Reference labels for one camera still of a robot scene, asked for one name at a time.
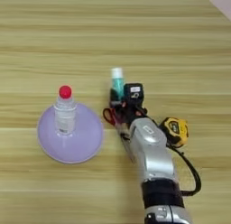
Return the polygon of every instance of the purple plate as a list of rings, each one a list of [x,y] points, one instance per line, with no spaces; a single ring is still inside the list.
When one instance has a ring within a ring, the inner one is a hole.
[[[77,104],[76,128],[70,135],[56,132],[54,108],[42,114],[38,138],[43,151],[61,163],[82,163],[97,154],[103,140],[99,117],[83,104]]]

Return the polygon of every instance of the yellow tape measure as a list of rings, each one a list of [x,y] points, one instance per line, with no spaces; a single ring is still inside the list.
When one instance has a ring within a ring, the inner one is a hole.
[[[189,131],[184,119],[167,117],[160,125],[160,129],[167,136],[168,142],[180,148],[188,142]]]

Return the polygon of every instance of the water bottle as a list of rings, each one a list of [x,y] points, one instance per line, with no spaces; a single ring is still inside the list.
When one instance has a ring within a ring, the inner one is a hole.
[[[77,104],[71,96],[71,88],[62,86],[54,105],[55,127],[59,134],[68,135],[75,129]]]
[[[112,69],[112,88],[117,92],[119,99],[121,99],[124,96],[123,69]]]

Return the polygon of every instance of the cable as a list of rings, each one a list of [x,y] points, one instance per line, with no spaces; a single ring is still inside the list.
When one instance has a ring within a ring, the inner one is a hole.
[[[201,180],[199,177],[199,173],[197,172],[197,170],[194,168],[194,166],[192,165],[192,163],[189,161],[189,159],[184,155],[184,153],[180,152],[178,149],[176,149],[175,147],[171,146],[171,145],[167,145],[168,148],[170,148],[173,152],[177,153],[186,163],[186,165],[189,167],[193,178],[195,180],[195,189],[193,191],[181,191],[182,196],[193,196],[196,193],[198,193],[201,190]]]
[[[143,108],[140,108],[140,107],[138,107],[138,106],[135,106],[135,108],[144,116],[144,117],[147,117],[147,118],[150,118],[150,117],[148,117],[148,115],[146,114],[146,113],[144,113],[143,112]]]

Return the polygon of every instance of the wooden table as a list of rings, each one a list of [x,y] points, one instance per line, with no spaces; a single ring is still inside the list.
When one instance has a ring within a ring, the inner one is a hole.
[[[184,151],[203,181],[185,200],[194,223],[229,224],[230,53],[231,23],[207,0],[0,0],[0,223],[143,223],[135,166],[103,119],[102,150],[83,164],[53,161],[36,139],[60,85],[101,116],[122,66],[153,118],[189,121]]]

